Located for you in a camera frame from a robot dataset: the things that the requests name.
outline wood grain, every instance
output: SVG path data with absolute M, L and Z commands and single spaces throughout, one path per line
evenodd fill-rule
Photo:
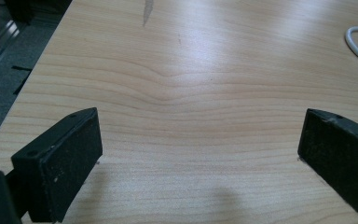
M 64 223 L 358 223 L 296 154 L 307 108 L 358 122 L 358 1 L 155 0 L 143 26 L 144 10 L 73 1 L 0 129 L 1 170 L 96 106 L 103 156 Z

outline light wood tabletop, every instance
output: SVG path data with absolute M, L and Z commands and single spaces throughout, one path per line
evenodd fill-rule
M 0 128 L 0 170 L 95 106 L 103 156 L 63 223 L 358 223 L 297 156 L 307 108 L 358 122 L 355 25 L 358 0 L 74 0 Z

